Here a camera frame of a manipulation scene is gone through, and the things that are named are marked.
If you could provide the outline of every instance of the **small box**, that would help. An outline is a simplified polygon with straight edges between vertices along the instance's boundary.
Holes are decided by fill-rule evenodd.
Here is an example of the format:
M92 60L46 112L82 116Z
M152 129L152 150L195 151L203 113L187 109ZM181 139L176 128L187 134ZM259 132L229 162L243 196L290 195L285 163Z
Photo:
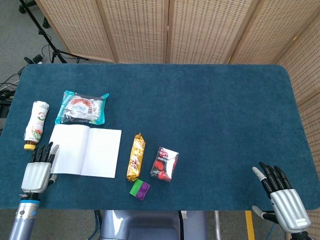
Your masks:
M160 180L170 182L178 161L179 153L159 147L150 175Z
M150 188L150 185L144 181L141 181L140 179L135 180L131 190L130 194L135 196L137 199L143 201L145 199L145 196Z

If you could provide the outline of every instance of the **plastic bottle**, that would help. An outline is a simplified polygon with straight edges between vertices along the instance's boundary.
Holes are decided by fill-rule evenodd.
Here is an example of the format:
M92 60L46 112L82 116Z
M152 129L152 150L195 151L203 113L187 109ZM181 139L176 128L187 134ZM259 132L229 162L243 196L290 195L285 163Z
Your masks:
M33 103L31 117L24 132L25 150L33 151L41 140L48 110L49 104L44 101L35 101Z

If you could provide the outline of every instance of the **notebook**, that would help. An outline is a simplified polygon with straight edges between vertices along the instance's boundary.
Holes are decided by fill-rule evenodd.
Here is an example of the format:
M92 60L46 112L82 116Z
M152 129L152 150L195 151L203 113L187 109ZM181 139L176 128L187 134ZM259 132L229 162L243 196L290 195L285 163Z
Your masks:
M51 173L114 178L120 139L121 130L57 124L50 138L52 149L59 144Z

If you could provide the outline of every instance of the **tripod stand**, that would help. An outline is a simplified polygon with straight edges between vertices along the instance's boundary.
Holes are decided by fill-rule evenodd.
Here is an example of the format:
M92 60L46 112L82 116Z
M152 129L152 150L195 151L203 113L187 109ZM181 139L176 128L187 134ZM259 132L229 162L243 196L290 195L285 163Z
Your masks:
M50 38L48 37L48 35L46 34L45 30L40 26L39 22L37 21L37 19L35 18L35 16L32 14L32 12L30 11L28 5L25 3L24 0L20 0L20 3L23 5L24 9L26 10L26 12L29 14L30 18L32 19L32 21L34 22L34 24L36 25L36 27L38 28L38 33L39 35L42 35L45 40L48 42L48 44L50 45L50 47L52 48L52 58L51 58L51 63L53 64L55 61L55 58L58 57L58 59L60 59L61 63L66 64L67 61L64 59L64 57L61 54L66 54L72 57L75 57L78 59L77 63L79 62L80 59L83 60L89 60L87 58L81 57L81 56L77 56L65 51L61 51L59 49L57 49L55 47L55 45L51 42Z

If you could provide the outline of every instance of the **blue felt surface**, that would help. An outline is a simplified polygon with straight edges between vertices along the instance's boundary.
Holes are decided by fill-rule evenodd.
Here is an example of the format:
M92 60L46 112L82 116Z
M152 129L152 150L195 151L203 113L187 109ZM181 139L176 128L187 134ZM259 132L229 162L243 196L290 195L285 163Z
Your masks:
M49 141L63 92L110 93L106 123L122 130L115 178L59 175L43 208L113 210L270 209L252 166L280 166L305 207L320 203L320 183L287 72L278 65L42 64L22 73L0 138L0 208L16 208L31 152L24 132L32 104L50 104L41 143ZM134 135L146 149L144 201L129 194ZM149 176L158 147L179 152L170 183Z

